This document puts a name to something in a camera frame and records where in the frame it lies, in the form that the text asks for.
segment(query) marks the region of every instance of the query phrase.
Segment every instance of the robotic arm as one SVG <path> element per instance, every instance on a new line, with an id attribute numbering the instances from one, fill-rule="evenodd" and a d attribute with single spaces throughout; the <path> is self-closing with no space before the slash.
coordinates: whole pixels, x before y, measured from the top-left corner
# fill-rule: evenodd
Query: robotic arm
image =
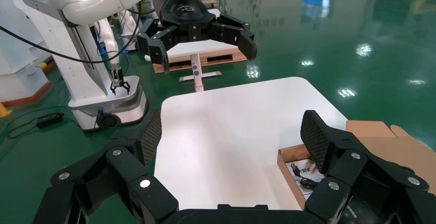
<path id="1" fill-rule="evenodd" d="M 200 0 L 152 1 L 159 19 L 148 19 L 139 30 L 139 51 L 161 64 L 165 73 L 169 71 L 167 50 L 184 42 L 211 39 L 238 46 L 250 61 L 256 58 L 257 45 L 248 23 L 224 14 L 216 18 Z"/>
<path id="2" fill-rule="evenodd" d="M 30 0 L 63 11 L 73 25 L 94 23 L 127 10 L 140 0 Z M 138 35 L 139 50 L 169 71 L 167 50 L 178 43 L 215 40 L 238 46 L 254 60 L 257 46 L 249 24 L 221 15 L 216 18 L 200 0 L 152 0 L 159 19 L 148 20 Z"/>

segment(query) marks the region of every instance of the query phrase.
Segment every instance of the box flap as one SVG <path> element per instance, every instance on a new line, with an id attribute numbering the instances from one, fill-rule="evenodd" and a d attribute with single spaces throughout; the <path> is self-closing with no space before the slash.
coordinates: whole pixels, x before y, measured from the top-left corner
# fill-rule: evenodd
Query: box flap
<path id="1" fill-rule="evenodd" d="M 348 120 L 347 131 L 352 132 L 357 138 L 396 138 L 391 129 L 381 121 Z"/>
<path id="2" fill-rule="evenodd" d="M 347 121 L 347 131 L 352 132 L 369 151 L 386 161 L 409 167 L 436 193 L 436 153 L 419 142 L 401 127 L 389 129 L 381 121 Z"/>

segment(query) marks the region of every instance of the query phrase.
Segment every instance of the wooden pallet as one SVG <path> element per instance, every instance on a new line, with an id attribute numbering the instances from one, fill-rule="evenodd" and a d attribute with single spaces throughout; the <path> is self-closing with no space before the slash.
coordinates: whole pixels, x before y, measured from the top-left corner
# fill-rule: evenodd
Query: wooden pallet
<path id="1" fill-rule="evenodd" d="M 202 0 L 202 2 L 205 5 L 212 5 L 212 8 L 218 7 L 218 2 L 216 2 L 216 0 Z"/>
<path id="2" fill-rule="evenodd" d="M 200 54 L 200 62 L 202 67 L 213 66 L 218 64 L 226 64 L 238 61 L 246 61 L 245 57 L 238 49 L 235 52 L 216 53 L 213 52 Z M 162 65 L 153 64 L 155 73 L 162 73 L 164 68 Z M 178 59 L 170 59 L 170 71 L 178 71 L 191 68 L 191 58 L 189 55 L 178 57 Z"/>

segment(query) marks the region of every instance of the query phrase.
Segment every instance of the white table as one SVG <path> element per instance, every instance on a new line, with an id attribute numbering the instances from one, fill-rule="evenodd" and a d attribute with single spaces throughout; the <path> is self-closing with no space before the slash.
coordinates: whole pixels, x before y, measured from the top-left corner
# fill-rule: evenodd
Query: white table
<path id="1" fill-rule="evenodd" d="M 299 210 L 277 153 L 302 143 L 307 109 L 346 128 L 347 119 L 298 77 L 170 97 L 162 104 L 155 176 L 181 210 L 216 209 L 219 203 Z"/>

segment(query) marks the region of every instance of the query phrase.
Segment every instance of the black power adapter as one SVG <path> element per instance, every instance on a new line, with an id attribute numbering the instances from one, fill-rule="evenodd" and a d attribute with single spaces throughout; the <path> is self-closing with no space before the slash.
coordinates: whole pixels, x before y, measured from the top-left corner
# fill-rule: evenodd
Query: black power adapter
<path id="1" fill-rule="evenodd" d="M 37 119 L 37 127 L 43 128 L 49 125 L 53 125 L 55 123 L 62 121 L 63 118 L 64 118 L 63 113 L 53 113 L 53 114 L 41 116 Z"/>

